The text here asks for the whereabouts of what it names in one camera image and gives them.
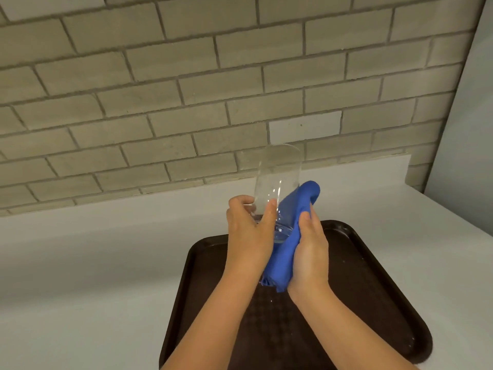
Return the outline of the dark brown plastic tray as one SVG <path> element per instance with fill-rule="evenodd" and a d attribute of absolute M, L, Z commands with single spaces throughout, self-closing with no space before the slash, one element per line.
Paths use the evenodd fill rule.
<path fill-rule="evenodd" d="M 413 364 L 426 361 L 432 335 L 384 267 L 348 224 L 322 221 L 329 242 L 329 281 L 336 296 Z M 196 242 L 184 265 L 159 357 L 175 350 L 217 286 L 227 235 Z M 242 318 L 228 370 L 337 370 L 287 292 L 258 284 Z"/>

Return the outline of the clear drinking glass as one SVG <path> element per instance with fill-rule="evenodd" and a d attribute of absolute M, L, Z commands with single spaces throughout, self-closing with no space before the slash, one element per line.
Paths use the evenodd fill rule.
<path fill-rule="evenodd" d="M 254 189 L 255 209 L 251 212 L 257 223 L 271 199 L 277 199 L 278 219 L 278 204 L 299 186 L 302 161 L 301 150 L 291 144 L 268 145 L 262 150 Z"/>

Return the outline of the person's left hand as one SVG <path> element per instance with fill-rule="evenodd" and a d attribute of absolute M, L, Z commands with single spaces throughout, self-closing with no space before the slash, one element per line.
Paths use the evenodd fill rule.
<path fill-rule="evenodd" d="M 263 232 L 250 214 L 254 198 L 239 195 L 228 202 L 226 275 L 260 281 L 274 246 L 274 231 Z"/>

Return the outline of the person's right forearm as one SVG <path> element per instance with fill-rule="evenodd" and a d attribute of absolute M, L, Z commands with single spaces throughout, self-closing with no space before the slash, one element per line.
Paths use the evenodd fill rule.
<path fill-rule="evenodd" d="M 337 298 L 327 281 L 288 293 L 337 370 L 419 370 Z"/>

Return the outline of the person's left forearm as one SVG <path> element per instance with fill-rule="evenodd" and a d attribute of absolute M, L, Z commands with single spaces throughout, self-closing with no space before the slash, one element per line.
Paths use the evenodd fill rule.
<path fill-rule="evenodd" d="M 261 274 L 253 265 L 226 267 L 161 370 L 227 370 L 241 320 Z"/>

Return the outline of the blue cleaning cloth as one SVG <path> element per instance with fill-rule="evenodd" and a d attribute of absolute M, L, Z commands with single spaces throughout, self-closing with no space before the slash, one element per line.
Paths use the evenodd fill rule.
<path fill-rule="evenodd" d="M 309 180 L 295 188 L 278 204 L 278 219 L 274 229 L 274 246 L 262 273 L 262 286 L 286 292 L 293 276 L 293 261 L 301 240 L 299 217 L 310 212 L 320 195 L 320 186 Z"/>

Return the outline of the person's right hand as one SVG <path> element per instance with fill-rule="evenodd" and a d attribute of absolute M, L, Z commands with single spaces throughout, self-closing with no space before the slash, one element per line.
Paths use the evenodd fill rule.
<path fill-rule="evenodd" d="M 329 285 L 328 240 L 312 204 L 310 211 L 313 213 L 314 245 L 297 245 L 293 258 L 293 275 L 288 285 L 288 294 L 295 305 L 301 305 L 307 298 Z"/>

